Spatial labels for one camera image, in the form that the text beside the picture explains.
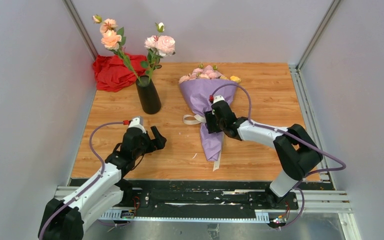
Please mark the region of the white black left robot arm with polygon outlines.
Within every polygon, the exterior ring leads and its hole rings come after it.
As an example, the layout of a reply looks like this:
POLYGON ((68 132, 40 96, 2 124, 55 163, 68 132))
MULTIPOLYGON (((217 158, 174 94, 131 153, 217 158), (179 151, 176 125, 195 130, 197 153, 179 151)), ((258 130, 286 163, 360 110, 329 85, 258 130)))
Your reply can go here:
POLYGON ((51 199, 45 206, 38 238, 40 240, 81 240, 85 232, 109 208, 133 201, 133 186, 124 179, 144 155, 162 150, 167 139, 156 126, 150 129, 129 121, 122 142, 101 161, 100 169, 74 192, 59 200, 51 199))

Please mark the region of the purple paper bouquet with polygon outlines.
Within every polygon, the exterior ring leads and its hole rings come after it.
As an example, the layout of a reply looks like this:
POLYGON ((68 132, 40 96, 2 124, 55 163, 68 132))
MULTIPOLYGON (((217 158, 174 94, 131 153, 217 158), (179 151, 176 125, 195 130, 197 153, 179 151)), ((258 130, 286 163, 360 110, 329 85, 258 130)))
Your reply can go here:
POLYGON ((178 84, 183 99, 193 112, 192 116, 204 117, 204 113, 211 110, 209 97, 218 87, 229 84, 221 87, 216 93, 223 96, 228 104, 231 104, 236 93, 236 88, 232 84, 238 85, 240 82, 239 77, 235 75, 226 77, 217 70, 215 65, 207 65, 199 66, 192 73, 182 76, 178 84))

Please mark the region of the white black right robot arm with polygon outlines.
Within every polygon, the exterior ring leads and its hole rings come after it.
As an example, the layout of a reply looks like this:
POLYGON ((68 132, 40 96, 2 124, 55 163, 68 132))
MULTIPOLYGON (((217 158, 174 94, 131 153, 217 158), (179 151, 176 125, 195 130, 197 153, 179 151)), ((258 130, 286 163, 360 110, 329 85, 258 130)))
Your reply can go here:
POLYGON ((229 138, 259 143, 276 151, 282 170, 262 197, 270 208, 281 207, 293 187, 322 161, 323 155, 301 125, 276 127, 236 117, 221 96, 210 103, 211 110, 205 112, 210 134, 223 132, 229 138))

